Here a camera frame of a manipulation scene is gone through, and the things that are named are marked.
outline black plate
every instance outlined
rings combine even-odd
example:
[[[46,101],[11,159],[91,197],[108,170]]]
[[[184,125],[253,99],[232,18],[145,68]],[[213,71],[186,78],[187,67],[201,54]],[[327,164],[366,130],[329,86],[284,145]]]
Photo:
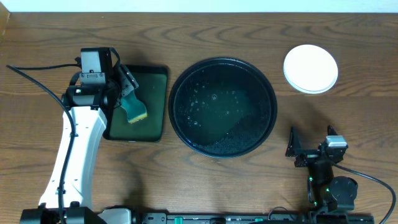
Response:
[[[211,157],[236,157],[261,145],[275,125],[277,103],[267,78],[235,58],[211,58],[174,83],[169,116],[180,139]]]

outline black cable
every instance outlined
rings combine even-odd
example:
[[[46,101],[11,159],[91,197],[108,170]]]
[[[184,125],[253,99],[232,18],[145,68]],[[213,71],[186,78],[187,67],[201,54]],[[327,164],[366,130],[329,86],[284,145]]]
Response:
[[[391,194],[392,194],[392,203],[391,203],[391,207],[390,207],[390,209],[388,210],[386,216],[381,220],[380,224],[385,223],[385,222],[387,221],[387,219],[390,217],[392,211],[394,211],[394,207],[395,207],[395,205],[396,205],[396,200],[397,200],[397,199],[396,199],[396,193],[394,192],[394,189],[392,189],[392,187],[390,187],[390,185],[384,183],[383,181],[381,181],[381,180],[379,180],[379,179],[377,179],[377,178],[374,178],[374,177],[371,177],[371,176],[369,176],[369,175],[360,173],[360,172],[358,172],[358,171],[355,171],[355,170],[352,170],[352,169],[345,168],[345,167],[343,167],[343,166],[337,165],[336,163],[334,163],[334,162],[333,162],[332,160],[330,160],[330,159],[329,159],[329,162],[330,162],[331,165],[333,165],[333,166],[335,166],[335,167],[337,167],[337,168],[339,168],[339,169],[342,169],[342,170],[344,170],[344,171],[350,172],[350,173],[352,173],[352,174],[360,175],[361,177],[365,177],[365,178],[367,178],[367,179],[369,179],[369,180],[373,180],[373,181],[375,181],[375,182],[377,182],[377,183],[379,183],[379,184],[385,186],[387,189],[390,190],[390,192],[391,192]]]
[[[69,122],[70,122],[70,128],[71,128],[70,141],[69,141],[69,146],[68,146],[68,150],[67,150],[67,155],[65,156],[65,162],[63,163],[63,167],[62,167],[62,170],[61,170],[60,185],[58,187],[58,210],[59,210],[59,214],[60,214],[61,223],[65,224],[65,219],[63,218],[63,182],[65,180],[65,173],[67,171],[69,157],[70,157],[70,153],[71,153],[72,147],[73,147],[73,141],[75,140],[75,136],[76,136],[75,123],[73,122],[72,116],[70,115],[70,113],[66,109],[66,107],[63,105],[62,101],[53,92],[51,92],[51,90],[49,90],[43,84],[41,84],[38,81],[36,81],[34,78],[26,75],[24,72],[20,71],[18,68],[10,66],[10,65],[7,65],[7,68],[9,68],[12,71],[22,75],[24,78],[28,79],[32,83],[35,83],[41,89],[46,91],[53,99],[55,99],[55,101],[62,107],[62,109],[64,110],[64,112],[68,116],[68,119],[69,119]]]
[[[273,209],[268,213],[268,220],[271,220],[271,215],[274,213],[274,210],[275,210],[275,209],[278,209],[278,208],[283,208],[284,210],[286,210],[286,211],[288,212],[288,210],[287,210],[285,207],[276,206],[275,208],[273,208]],[[295,220],[295,218],[293,218],[293,216],[292,216],[291,214],[289,214],[289,216],[292,218],[293,221]]]
[[[48,67],[13,67],[18,70],[48,70],[48,69],[53,69],[53,68],[63,68],[63,67],[80,67],[78,64],[63,64],[63,65],[54,65],[54,66],[48,66]]]

